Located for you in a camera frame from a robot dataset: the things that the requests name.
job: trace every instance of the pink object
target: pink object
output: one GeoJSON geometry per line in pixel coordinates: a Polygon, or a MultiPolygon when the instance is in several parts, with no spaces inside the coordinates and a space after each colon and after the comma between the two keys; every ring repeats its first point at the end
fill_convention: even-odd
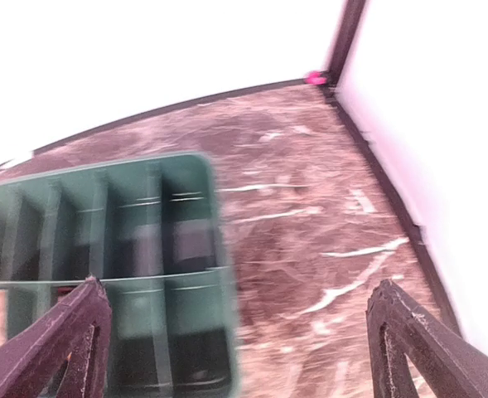
{"type": "Polygon", "coordinates": [[[304,81],[309,85],[324,85],[326,84],[326,77],[322,77],[321,72],[314,70],[308,74],[304,81]]]}

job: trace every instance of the marble surface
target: marble surface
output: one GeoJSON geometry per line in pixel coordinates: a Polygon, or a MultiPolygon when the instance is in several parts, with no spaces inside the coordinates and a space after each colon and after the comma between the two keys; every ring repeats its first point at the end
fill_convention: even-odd
{"type": "MultiPolygon", "coordinates": [[[[438,309],[368,165],[313,87],[224,99],[80,138],[0,171],[0,181],[191,150],[215,168],[238,280],[243,396],[372,396],[372,289],[391,278],[436,316],[438,309]]],[[[413,378],[431,396],[416,371],[413,378]]]]}

